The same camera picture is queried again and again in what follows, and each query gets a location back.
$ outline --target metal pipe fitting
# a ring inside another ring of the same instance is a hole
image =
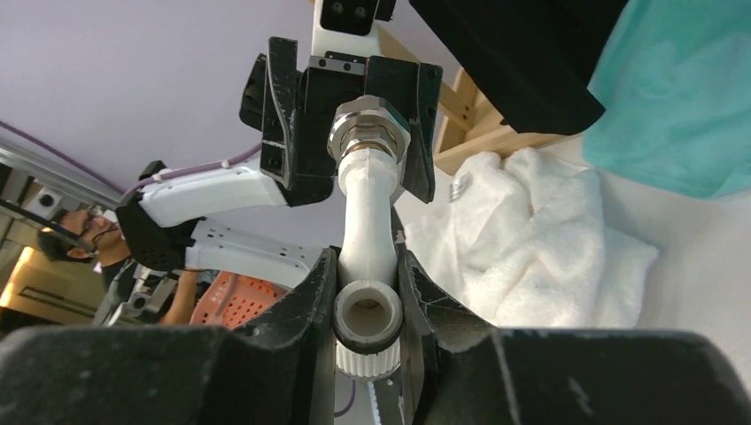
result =
[[[398,164],[409,141],[409,123],[399,111],[382,97],[365,95],[339,105],[327,146],[337,163],[358,146],[369,144]]]

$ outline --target hex nut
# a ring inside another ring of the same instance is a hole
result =
[[[373,133],[373,128],[382,128],[385,133],[383,130]],[[382,144],[397,163],[404,158],[410,141],[409,123],[386,99],[370,95],[339,105],[329,132],[329,155],[341,161],[354,147],[351,137],[358,137],[362,142],[368,135],[376,137],[375,143]],[[391,140],[383,140],[385,135]]]

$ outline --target man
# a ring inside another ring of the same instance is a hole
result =
[[[135,269],[128,244],[117,223],[89,210],[68,212],[61,210],[53,218],[65,230],[78,235],[97,251],[96,259],[102,265],[105,289],[119,301],[128,301],[135,286]],[[39,248],[50,261],[75,261],[90,263],[95,258],[80,247],[65,243],[47,232],[39,232]],[[187,324],[196,303],[197,281],[200,271],[185,270],[177,282],[174,298],[168,299],[158,314],[143,312],[139,320],[165,325]]]

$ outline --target wooden frame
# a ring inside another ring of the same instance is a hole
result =
[[[475,118],[467,130],[450,115],[444,117],[433,151],[433,161],[444,173],[455,174],[465,159],[478,152],[494,151],[505,158],[523,148],[538,148],[567,138],[565,135],[516,133],[463,68],[456,74],[452,91],[462,101],[473,105]]]
[[[420,62],[404,44],[377,25],[381,53],[387,58]],[[444,114],[438,130],[433,162],[447,174],[455,174],[465,159],[482,151],[494,151],[505,158],[527,147],[556,143],[565,135],[516,133],[488,101],[463,68],[456,74],[453,87],[441,83],[438,110]]]

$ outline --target white wall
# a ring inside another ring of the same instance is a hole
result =
[[[426,62],[457,64],[407,1],[386,26]],[[259,142],[237,112],[268,37],[310,54],[307,0],[5,0],[0,2],[0,120],[81,161],[122,188],[143,167],[233,156]],[[0,136],[23,143],[0,130]],[[319,205],[221,214],[291,243],[341,243],[340,193]]]

